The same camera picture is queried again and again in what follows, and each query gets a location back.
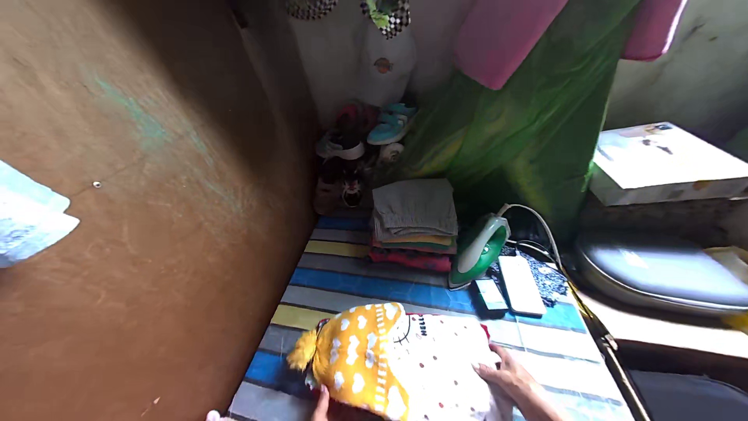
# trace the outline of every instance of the yellow stripe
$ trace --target yellow stripe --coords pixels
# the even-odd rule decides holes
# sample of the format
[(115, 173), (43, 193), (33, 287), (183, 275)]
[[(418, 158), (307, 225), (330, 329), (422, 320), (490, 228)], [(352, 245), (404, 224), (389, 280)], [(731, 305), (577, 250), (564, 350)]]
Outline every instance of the yellow stripe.
[(305, 252), (321, 253), (324, 255), (344, 255), (347, 257), (366, 257), (369, 255), (369, 246), (363, 244), (338, 243), (336, 241), (310, 240)]
[(318, 312), (317, 310), (302, 309), (301, 307), (286, 306), (281, 304), (275, 310), (273, 324), (296, 327), (304, 330), (315, 330), (317, 324), (323, 318), (330, 318), (336, 313)]

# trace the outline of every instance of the green iron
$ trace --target green iron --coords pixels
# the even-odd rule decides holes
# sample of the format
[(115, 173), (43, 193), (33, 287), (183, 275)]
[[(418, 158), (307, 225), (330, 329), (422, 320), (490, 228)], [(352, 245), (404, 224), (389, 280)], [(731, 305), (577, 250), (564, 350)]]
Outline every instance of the green iron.
[(447, 280), (450, 289), (460, 289), (480, 278), (499, 257), (511, 234), (509, 223), (499, 216), (503, 211), (487, 213), (467, 234), (458, 237), (457, 257)]

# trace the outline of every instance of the white shoe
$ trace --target white shoe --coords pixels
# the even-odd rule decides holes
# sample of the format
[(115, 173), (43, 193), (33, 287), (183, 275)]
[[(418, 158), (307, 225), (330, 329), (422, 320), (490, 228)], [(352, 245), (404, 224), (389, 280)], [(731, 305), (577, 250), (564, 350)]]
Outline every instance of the white shoe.
[(364, 144), (361, 140), (345, 137), (338, 130), (328, 130), (317, 141), (316, 153), (323, 158), (341, 157), (344, 160), (357, 160), (364, 155)]

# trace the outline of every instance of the white box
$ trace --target white box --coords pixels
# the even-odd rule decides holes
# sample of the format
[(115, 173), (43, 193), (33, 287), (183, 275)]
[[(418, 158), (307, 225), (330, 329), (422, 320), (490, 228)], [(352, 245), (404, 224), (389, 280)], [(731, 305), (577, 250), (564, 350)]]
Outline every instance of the white box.
[(748, 163), (671, 123), (600, 133), (589, 188), (603, 205), (748, 194)]

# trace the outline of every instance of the brown wooden panel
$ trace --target brown wooden panel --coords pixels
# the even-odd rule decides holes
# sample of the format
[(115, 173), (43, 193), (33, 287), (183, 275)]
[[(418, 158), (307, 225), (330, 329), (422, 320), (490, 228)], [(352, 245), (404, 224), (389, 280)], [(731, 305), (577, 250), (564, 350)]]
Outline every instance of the brown wooden panel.
[(81, 220), (0, 271), (2, 419), (228, 406), (313, 221), (278, 103), (222, 1), (0, 0), (0, 159)]

